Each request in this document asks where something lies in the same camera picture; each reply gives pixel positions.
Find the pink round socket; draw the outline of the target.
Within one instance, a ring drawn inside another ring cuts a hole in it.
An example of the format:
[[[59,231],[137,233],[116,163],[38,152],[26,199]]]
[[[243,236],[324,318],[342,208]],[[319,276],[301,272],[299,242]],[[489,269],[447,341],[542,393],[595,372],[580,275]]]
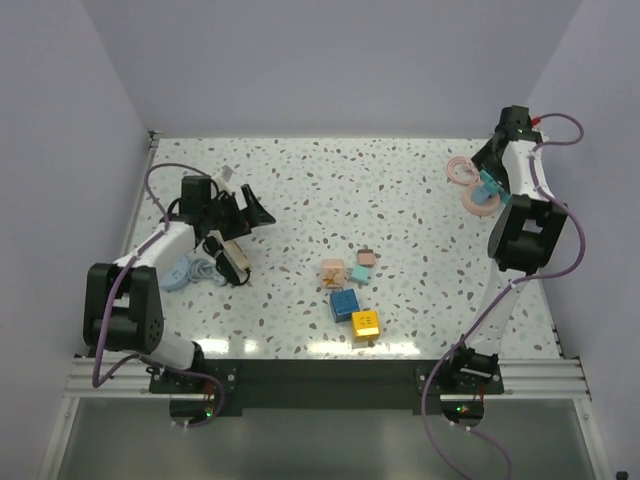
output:
[[[500,195],[497,194],[497,195],[491,196],[490,200],[485,205],[476,205],[472,202],[470,195],[474,187],[477,185],[482,185],[482,183],[476,183],[473,185],[468,185],[466,187],[461,197],[462,205],[472,215],[475,215],[478,217],[490,216],[498,210],[501,204]]]

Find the pink cube plug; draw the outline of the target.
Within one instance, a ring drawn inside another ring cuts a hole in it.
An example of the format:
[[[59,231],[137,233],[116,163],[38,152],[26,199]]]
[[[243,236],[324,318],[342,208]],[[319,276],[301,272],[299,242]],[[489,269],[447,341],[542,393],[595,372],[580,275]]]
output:
[[[320,279],[324,288],[342,288],[345,283],[345,273],[346,267],[342,259],[334,258],[322,260]]]

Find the pink small plug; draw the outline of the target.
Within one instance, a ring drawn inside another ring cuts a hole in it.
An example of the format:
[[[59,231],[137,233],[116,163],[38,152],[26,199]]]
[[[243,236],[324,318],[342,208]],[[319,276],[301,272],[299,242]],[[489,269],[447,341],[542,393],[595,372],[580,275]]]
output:
[[[357,251],[357,263],[360,266],[372,268],[375,265],[376,256],[372,249],[359,249]]]

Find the teal small plug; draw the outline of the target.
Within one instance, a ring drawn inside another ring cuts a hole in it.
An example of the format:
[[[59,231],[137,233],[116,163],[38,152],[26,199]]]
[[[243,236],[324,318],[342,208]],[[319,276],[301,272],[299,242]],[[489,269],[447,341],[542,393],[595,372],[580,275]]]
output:
[[[370,267],[355,265],[350,273],[349,280],[359,285],[368,285],[371,279],[372,270]]]

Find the blue cube plug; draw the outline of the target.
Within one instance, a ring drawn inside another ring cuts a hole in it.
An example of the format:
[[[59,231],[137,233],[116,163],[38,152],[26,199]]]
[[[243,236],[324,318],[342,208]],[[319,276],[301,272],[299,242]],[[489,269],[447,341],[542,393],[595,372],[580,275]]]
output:
[[[353,289],[333,291],[329,296],[329,305],[335,323],[350,321],[352,314],[360,310]]]

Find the yellow cube socket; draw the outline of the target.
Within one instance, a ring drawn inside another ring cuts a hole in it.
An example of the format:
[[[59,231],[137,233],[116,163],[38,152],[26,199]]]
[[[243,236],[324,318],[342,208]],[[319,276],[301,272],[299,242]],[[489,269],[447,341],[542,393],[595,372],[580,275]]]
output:
[[[378,313],[375,310],[353,312],[351,325],[355,343],[369,343],[379,339],[381,328]]]

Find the blue small plug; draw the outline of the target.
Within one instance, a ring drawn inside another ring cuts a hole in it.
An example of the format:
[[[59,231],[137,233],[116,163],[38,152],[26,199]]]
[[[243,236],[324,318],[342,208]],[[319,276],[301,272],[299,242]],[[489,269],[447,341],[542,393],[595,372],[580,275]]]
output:
[[[485,189],[483,185],[477,185],[474,187],[470,198],[476,205],[485,205],[491,198],[492,194]]]

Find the teal triangular socket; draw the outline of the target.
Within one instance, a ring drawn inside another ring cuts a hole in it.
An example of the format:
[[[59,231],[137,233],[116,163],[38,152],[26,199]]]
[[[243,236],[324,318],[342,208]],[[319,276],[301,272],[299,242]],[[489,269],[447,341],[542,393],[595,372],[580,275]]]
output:
[[[500,195],[501,202],[504,205],[507,205],[509,203],[509,201],[510,201],[511,195],[508,192],[504,191],[504,190],[502,190],[499,193],[499,195]]]

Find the light blue round socket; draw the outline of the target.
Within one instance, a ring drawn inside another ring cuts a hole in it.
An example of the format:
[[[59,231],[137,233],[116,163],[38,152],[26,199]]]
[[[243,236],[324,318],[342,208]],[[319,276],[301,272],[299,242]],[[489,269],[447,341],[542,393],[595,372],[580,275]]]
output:
[[[188,256],[180,258],[160,280],[160,288],[167,292],[177,291],[190,283],[190,260]]]

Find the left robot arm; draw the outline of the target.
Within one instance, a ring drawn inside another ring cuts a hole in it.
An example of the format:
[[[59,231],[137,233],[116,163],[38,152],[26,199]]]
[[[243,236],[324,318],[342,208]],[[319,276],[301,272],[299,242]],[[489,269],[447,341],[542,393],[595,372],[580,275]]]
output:
[[[207,368],[196,361],[196,344],[164,327],[159,281],[208,238],[227,242],[275,222],[249,185],[240,191],[243,208],[235,193],[210,176],[185,176],[177,210],[165,210],[150,237],[118,260],[89,269],[83,340],[95,349],[96,360],[106,351],[138,354],[173,368],[171,378],[185,392],[205,385]]]

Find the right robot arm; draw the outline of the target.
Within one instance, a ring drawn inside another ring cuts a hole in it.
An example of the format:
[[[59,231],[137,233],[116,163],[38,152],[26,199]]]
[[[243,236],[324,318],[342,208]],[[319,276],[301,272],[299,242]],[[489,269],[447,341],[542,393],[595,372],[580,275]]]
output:
[[[488,142],[471,158],[477,180],[470,184],[463,203],[478,214],[504,208],[488,239],[491,260],[489,281],[482,298],[478,327],[456,348],[438,374],[443,392],[473,394],[499,380],[499,353],[509,318],[524,290],[513,281],[531,276],[547,265],[563,230],[567,215],[542,196],[542,173],[533,176],[536,162],[530,152],[543,142],[529,109],[502,109]]]

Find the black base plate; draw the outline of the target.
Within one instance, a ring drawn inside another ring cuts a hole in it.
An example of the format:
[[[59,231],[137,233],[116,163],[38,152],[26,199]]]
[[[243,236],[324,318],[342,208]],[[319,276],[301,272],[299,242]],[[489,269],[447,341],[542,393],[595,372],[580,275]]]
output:
[[[199,417],[205,402],[222,399],[221,416],[247,409],[411,410],[419,411],[429,388],[426,411],[439,413],[442,395],[467,396],[505,392],[501,373],[487,378],[467,372],[429,374],[434,360],[262,360],[206,359],[205,378],[149,366],[149,392],[170,397],[172,416]]]

